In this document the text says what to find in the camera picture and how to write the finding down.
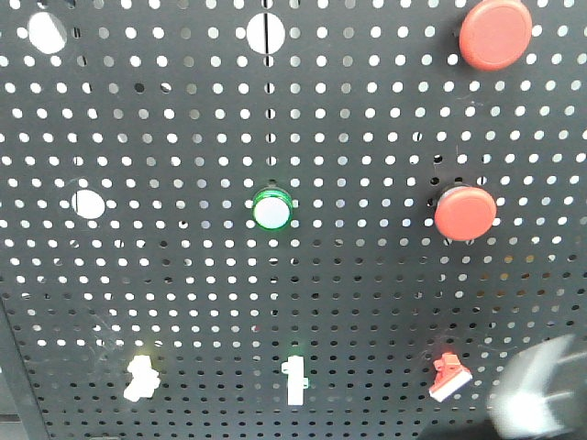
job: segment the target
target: perforated metal panel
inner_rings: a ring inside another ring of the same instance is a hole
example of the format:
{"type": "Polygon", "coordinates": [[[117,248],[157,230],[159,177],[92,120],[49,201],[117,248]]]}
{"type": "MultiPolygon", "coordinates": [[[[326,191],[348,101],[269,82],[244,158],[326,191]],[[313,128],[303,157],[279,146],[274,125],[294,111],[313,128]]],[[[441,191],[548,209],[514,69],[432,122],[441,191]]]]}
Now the perforated metal panel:
{"type": "Polygon", "coordinates": [[[416,437],[483,420],[514,353],[585,335],[587,4],[525,1],[525,57],[482,73],[454,36],[477,3],[266,2],[270,58],[261,0],[0,5],[2,303],[50,437],[416,437]],[[279,232],[250,218],[271,181],[298,206],[279,232]],[[454,182],[498,203],[473,243],[432,222],[454,182]],[[440,404],[447,349],[474,379],[440,404]],[[136,354],[162,385],[131,403],[136,354]]]}

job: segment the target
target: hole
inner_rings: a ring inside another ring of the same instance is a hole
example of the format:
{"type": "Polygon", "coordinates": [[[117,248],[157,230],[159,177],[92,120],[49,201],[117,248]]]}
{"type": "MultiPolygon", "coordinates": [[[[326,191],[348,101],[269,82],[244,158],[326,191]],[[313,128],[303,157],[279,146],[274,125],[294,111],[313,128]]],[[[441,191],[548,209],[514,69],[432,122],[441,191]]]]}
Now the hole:
{"type": "Polygon", "coordinates": [[[28,21],[28,39],[35,48],[50,55],[65,47],[67,31],[53,14],[38,12],[28,21]]]}
{"type": "Polygon", "coordinates": [[[247,41],[258,53],[275,53],[285,41],[285,27],[274,14],[257,14],[247,25],[247,41]]]}
{"type": "Polygon", "coordinates": [[[72,207],[76,214],[88,220],[100,217],[106,209],[100,194],[90,190],[76,192],[72,197],[72,207]]]}

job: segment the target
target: blurry object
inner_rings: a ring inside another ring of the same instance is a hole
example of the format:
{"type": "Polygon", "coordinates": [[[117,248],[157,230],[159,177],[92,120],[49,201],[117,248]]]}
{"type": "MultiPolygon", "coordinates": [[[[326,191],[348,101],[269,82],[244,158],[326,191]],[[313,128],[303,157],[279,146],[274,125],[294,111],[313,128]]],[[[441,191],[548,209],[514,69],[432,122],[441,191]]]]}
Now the blurry object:
{"type": "Polygon", "coordinates": [[[132,373],[132,381],[125,389],[125,399],[138,402],[138,399],[151,398],[161,384],[159,373],[150,365],[149,356],[135,356],[128,364],[128,372],[132,373]]]}
{"type": "Polygon", "coordinates": [[[587,352],[573,353],[573,341],[573,335],[565,335],[543,342],[505,366],[488,402],[503,438],[586,438],[587,352]]]}
{"type": "Polygon", "coordinates": [[[469,369],[463,367],[459,357],[452,353],[443,353],[440,359],[434,361],[434,368],[437,376],[429,392],[430,397],[439,402],[473,379],[469,369]]]}

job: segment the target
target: white plastic clip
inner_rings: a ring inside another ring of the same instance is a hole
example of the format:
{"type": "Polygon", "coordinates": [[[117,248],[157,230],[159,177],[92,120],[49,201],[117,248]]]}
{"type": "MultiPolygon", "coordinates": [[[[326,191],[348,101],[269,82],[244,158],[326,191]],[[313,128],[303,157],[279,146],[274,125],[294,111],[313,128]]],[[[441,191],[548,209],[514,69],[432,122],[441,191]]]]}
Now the white plastic clip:
{"type": "Polygon", "coordinates": [[[303,405],[304,390],[309,387],[308,378],[304,377],[304,358],[289,356],[282,363],[282,373],[287,374],[287,404],[303,405]]]}
{"type": "Polygon", "coordinates": [[[161,379],[159,379],[159,372],[151,367],[150,357],[135,356],[128,364],[127,370],[132,373],[132,381],[125,389],[125,399],[138,402],[141,397],[148,399],[153,397],[153,393],[161,384],[161,379]]]}

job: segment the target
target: red button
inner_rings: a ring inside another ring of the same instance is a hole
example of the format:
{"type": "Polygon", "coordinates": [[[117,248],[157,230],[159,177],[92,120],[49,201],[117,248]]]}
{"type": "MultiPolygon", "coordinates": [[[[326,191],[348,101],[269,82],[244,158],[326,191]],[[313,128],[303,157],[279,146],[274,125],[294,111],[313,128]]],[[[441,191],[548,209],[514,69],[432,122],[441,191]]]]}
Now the red button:
{"type": "Polygon", "coordinates": [[[485,234],[497,215],[492,196],[481,188],[460,186],[446,191],[438,200],[434,222],[443,236],[457,241],[485,234]]]}
{"type": "Polygon", "coordinates": [[[483,0],[460,29],[460,52],[472,67],[499,71],[515,63],[532,37],[532,16],[519,0],[483,0]]]}

